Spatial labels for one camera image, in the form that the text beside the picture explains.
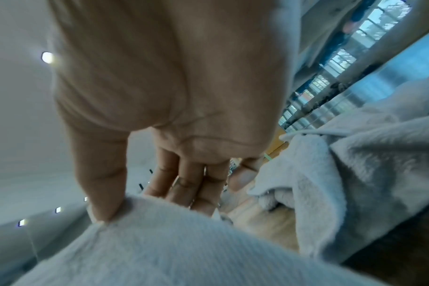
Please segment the terry cloth fabric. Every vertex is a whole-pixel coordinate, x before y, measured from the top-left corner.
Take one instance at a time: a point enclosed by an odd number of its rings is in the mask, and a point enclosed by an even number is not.
[[[383,285],[258,240],[164,200],[128,198],[15,286]]]
[[[340,263],[429,204],[429,79],[281,139],[248,193],[295,209],[302,255]]]

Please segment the crumpled towel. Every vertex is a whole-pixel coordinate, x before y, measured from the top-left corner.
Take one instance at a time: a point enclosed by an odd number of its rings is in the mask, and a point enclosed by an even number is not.
[[[384,285],[305,259],[223,222],[144,197],[114,222],[91,225],[14,286]]]
[[[295,209],[302,255],[343,262],[429,204],[429,79],[281,139],[248,193]]]

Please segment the white ceiling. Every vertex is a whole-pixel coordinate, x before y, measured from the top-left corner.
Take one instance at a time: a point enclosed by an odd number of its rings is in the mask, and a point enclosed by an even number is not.
[[[53,106],[46,0],[0,0],[0,224],[81,201]],[[130,140],[129,187],[154,167],[150,133]]]

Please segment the human hand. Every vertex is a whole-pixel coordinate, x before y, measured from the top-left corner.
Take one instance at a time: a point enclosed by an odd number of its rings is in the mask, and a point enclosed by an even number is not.
[[[147,127],[147,194],[211,215],[230,158],[245,158],[231,189],[253,180],[291,87],[299,0],[53,3],[54,93],[97,219],[122,203],[128,137]]]

